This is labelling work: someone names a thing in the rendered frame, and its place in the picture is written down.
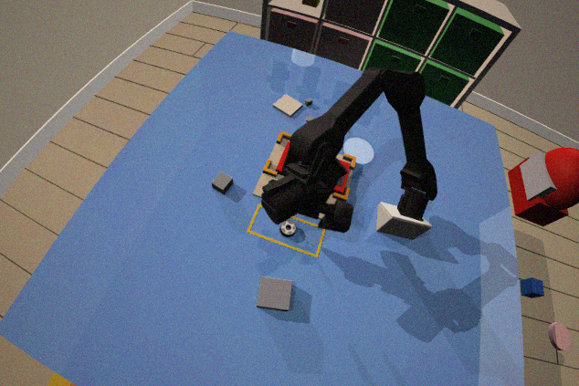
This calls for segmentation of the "grey wheel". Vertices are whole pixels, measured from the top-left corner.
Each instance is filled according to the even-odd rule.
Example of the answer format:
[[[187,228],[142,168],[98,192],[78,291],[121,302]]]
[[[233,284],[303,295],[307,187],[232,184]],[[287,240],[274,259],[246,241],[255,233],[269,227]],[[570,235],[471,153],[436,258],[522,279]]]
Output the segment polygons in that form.
[[[289,228],[289,230],[286,229]],[[279,231],[284,237],[292,237],[296,232],[296,225],[291,220],[285,220],[281,223]]]

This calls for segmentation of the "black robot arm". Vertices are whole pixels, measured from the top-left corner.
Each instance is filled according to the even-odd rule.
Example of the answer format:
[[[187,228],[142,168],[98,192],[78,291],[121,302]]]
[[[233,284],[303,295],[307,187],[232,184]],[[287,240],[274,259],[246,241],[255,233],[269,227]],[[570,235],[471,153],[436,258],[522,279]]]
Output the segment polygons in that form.
[[[368,68],[321,117],[295,130],[281,169],[287,176],[262,187],[261,202],[273,223],[280,224],[310,203],[325,203],[330,198],[338,179],[347,174],[336,158],[344,136],[383,92],[397,112],[405,148],[406,163],[400,171],[405,192],[397,210],[423,222],[428,200],[437,196],[437,178],[426,158],[420,113],[425,87],[417,71]]]

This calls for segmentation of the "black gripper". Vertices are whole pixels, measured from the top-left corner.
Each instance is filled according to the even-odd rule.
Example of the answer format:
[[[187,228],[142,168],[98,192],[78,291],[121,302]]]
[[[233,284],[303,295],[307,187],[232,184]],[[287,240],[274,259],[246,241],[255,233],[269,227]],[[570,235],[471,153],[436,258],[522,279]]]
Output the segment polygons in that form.
[[[328,204],[327,201],[320,204],[310,203],[310,207],[299,214],[318,219],[320,213],[323,213],[325,215],[318,228],[345,233],[351,225],[353,205],[338,200],[335,201],[335,204]]]

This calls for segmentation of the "beige flat square plate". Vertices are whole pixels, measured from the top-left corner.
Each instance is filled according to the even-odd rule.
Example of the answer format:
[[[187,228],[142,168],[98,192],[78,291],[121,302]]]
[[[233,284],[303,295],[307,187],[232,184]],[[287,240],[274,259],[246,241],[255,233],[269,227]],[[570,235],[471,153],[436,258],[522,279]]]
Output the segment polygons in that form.
[[[285,95],[272,105],[272,107],[279,110],[288,117],[292,117],[302,106],[302,103],[295,100],[294,98],[289,97],[288,95]]]

